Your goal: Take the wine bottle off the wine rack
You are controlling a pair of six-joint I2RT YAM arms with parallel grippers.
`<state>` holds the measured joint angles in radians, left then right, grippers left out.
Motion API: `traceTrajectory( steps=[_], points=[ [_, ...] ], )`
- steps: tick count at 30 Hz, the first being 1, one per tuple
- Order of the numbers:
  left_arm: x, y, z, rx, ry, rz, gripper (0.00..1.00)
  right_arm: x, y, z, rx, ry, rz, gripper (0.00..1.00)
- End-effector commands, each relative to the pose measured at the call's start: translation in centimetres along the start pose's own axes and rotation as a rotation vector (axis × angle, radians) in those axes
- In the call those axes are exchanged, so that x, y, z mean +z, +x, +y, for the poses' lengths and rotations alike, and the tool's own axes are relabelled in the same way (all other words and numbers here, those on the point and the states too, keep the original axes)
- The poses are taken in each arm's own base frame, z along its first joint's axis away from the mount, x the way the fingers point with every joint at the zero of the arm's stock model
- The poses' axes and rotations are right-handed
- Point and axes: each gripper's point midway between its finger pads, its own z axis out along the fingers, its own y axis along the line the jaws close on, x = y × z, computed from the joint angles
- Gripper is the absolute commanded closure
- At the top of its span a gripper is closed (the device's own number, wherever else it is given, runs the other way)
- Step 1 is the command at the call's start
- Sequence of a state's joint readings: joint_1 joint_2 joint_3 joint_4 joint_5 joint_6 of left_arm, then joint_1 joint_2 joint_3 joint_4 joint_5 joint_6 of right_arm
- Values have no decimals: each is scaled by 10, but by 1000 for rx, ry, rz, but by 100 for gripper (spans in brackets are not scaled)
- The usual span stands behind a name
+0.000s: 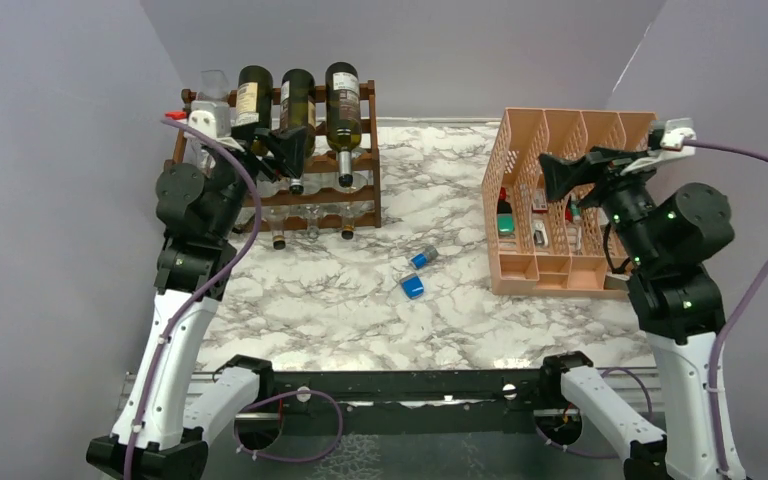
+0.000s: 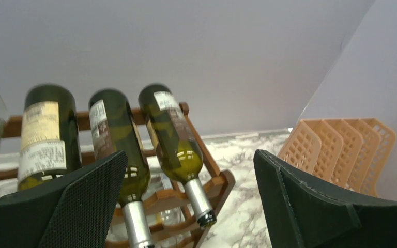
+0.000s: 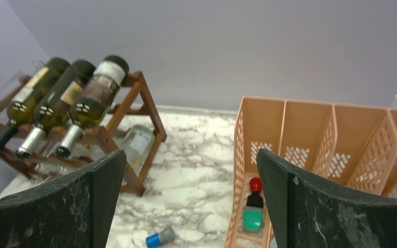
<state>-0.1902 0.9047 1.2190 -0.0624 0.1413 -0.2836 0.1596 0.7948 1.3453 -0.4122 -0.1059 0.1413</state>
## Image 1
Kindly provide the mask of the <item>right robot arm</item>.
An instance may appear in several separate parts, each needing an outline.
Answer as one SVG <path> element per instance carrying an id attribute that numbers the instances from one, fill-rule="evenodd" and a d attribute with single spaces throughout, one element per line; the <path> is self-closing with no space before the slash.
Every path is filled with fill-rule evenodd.
<path id="1" fill-rule="evenodd" d="M 713 350 L 725 324 L 721 292 L 704 262 L 734 237 L 727 198 L 688 183 L 656 203 L 634 170 L 644 152 L 596 147 L 577 161 L 541 154 L 546 195 L 588 186 L 582 208 L 598 207 L 632 263 L 630 303 L 656 362 L 666 425 L 647 422 L 610 389 L 582 353 L 544 360 L 537 380 L 547 405 L 576 406 L 610 442 L 628 479 L 742 479 L 721 363 Z"/>

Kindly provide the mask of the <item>green wine bottle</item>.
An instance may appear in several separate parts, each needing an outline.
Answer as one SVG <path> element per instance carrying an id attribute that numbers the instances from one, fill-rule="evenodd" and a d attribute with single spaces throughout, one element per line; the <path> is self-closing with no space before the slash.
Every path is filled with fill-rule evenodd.
<path id="1" fill-rule="evenodd" d="M 326 139 L 335 152 L 337 181 L 343 188 L 354 184 L 353 151 L 362 136 L 360 81 L 347 62 L 335 62 L 326 70 Z"/>
<path id="2" fill-rule="evenodd" d="M 282 77 L 280 128 L 305 127 L 302 168 L 310 164 L 315 146 L 316 87 L 313 75 L 304 69 L 288 70 Z"/>
<path id="3" fill-rule="evenodd" d="M 236 125 L 253 124 L 271 129 L 273 78 L 259 65 L 245 66 L 239 73 L 236 93 Z"/>

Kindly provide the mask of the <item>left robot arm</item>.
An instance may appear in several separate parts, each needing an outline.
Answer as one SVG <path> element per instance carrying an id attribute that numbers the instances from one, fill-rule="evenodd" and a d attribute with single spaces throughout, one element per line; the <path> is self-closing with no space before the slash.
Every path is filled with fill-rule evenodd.
<path id="1" fill-rule="evenodd" d="M 164 225 L 150 336 L 128 400 L 108 435 L 93 439 L 87 462 L 114 479 L 198 479 L 210 445 L 245 407 L 273 401 L 268 361 L 226 367 L 196 400 L 188 397 L 206 330 L 245 250 L 229 235 L 256 179 L 295 176 L 304 164 L 302 127 L 235 127 L 229 139 L 199 133 L 215 159 L 211 173 L 190 163 L 158 177 L 156 214 Z"/>

